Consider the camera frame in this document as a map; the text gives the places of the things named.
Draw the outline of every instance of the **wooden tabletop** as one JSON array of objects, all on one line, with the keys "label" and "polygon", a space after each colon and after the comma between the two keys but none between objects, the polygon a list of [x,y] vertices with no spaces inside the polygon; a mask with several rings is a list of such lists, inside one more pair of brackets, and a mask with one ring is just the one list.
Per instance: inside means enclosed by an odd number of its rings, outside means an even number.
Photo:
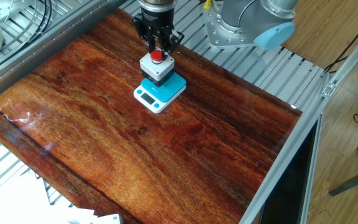
[{"label": "wooden tabletop", "polygon": [[147,46],[118,10],[0,95],[0,142],[74,205],[125,223],[238,223],[301,112],[180,46],[187,89],[133,97]]}]

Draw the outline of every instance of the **metal mounting plate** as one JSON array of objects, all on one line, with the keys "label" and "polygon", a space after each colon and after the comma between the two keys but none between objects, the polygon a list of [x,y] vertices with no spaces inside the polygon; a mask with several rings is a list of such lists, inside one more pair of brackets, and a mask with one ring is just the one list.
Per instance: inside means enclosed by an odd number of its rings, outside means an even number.
[{"label": "metal mounting plate", "polygon": [[34,3],[34,0],[14,0],[11,9],[11,1],[0,1],[0,22],[4,22],[6,17],[9,19],[13,15],[16,15],[32,3]]},{"label": "metal mounting plate", "polygon": [[254,40],[245,35],[240,27],[231,27],[223,21],[221,17],[222,7],[222,1],[212,1],[210,9],[204,9],[203,5],[200,6],[211,46],[217,49],[255,46]]},{"label": "metal mounting plate", "polygon": [[324,98],[330,98],[336,90],[336,85],[333,83],[328,83],[323,92],[321,92],[321,96]]}]

